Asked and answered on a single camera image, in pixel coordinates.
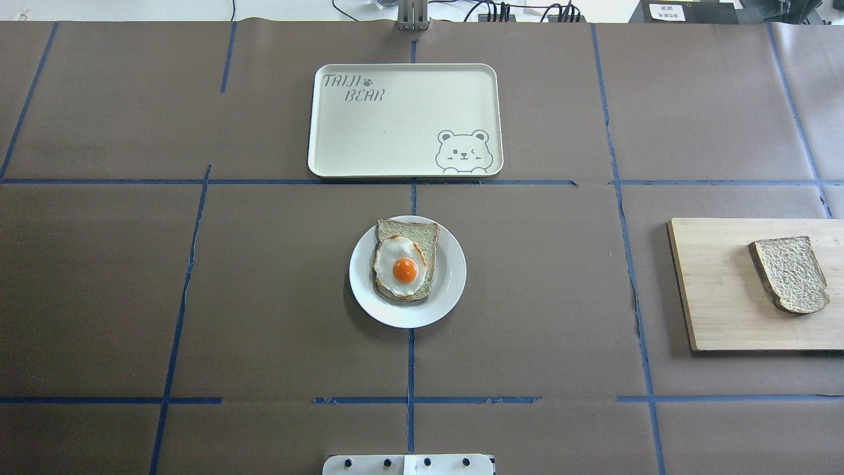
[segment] bear drawing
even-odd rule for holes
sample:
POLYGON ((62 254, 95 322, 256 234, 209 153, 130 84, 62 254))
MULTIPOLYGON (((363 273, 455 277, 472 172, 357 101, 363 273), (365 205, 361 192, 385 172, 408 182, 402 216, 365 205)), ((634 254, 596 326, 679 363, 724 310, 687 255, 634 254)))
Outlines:
POLYGON ((451 130, 443 130, 438 139, 440 151, 436 154, 436 164, 443 173, 449 170, 457 173, 486 172, 492 166, 492 154, 486 146, 490 135, 485 131, 455 134, 451 130))

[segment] white floor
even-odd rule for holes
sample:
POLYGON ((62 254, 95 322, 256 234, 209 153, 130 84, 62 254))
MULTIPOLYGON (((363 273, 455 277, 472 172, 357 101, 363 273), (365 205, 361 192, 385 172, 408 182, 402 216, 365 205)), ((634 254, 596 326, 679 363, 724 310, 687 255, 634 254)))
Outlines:
MULTIPOLYGON (((335 0, 357 19, 395 19, 395 8, 378 8, 375 0, 335 0)), ((732 3, 732 0, 721 0, 732 3)), ((832 0, 818 8, 822 18, 844 24, 844 13, 833 10, 832 0)), ((259 17, 275 20, 347 19, 331 0, 235 0, 235 19, 259 17)), ((547 5, 550 0, 513 0, 512 5, 547 5)), ((463 21, 471 0, 432 3, 430 16, 463 21)), ((575 5, 590 22, 627 23, 638 0, 577 0, 575 5)), ((480 7, 476 12, 485 11, 480 7)), ((518 21, 539 21, 542 9, 514 8, 518 21)), ((0 20, 30 21, 228 21, 231 0, 0 0, 0 20)))

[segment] egg yolk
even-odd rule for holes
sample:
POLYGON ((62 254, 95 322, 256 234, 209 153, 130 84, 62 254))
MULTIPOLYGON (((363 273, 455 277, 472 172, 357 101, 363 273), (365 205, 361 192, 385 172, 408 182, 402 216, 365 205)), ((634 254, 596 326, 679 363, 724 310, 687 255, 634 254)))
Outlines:
POLYGON ((409 284, 416 279, 419 272, 413 259, 402 257, 392 265, 392 276, 403 284, 409 284))

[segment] toast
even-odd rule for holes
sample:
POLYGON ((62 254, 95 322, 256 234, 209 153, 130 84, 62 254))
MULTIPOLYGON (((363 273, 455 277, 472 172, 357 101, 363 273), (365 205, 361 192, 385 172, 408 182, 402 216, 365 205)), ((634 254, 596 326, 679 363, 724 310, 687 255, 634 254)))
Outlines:
POLYGON ((403 236, 410 239, 419 245, 422 251, 422 257, 428 268, 425 271, 425 280, 422 281, 422 286, 415 294, 401 298, 388 291, 375 278, 373 271, 372 280, 375 282, 376 290, 386 298, 391 300, 398 300, 399 302, 413 302, 422 300, 430 294, 430 283, 434 279, 434 269, 436 267, 436 240, 440 236, 440 226, 436 223, 423 222, 403 222, 395 220, 378 220, 376 227, 378 236, 378 245, 376 251, 381 247, 381 244, 393 236, 403 236))
POLYGON ((812 314, 830 302, 826 277, 808 236, 761 239, 748 248, 762 286, 780 310, 812 314))

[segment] white label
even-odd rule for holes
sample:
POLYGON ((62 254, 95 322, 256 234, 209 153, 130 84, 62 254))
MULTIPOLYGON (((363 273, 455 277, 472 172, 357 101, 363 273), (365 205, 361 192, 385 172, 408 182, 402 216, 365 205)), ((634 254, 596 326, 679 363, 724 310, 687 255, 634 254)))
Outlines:
POLYGON ((651 18, 665 21, 685 21, 682 5, 660 5, 651 3, 651 18))

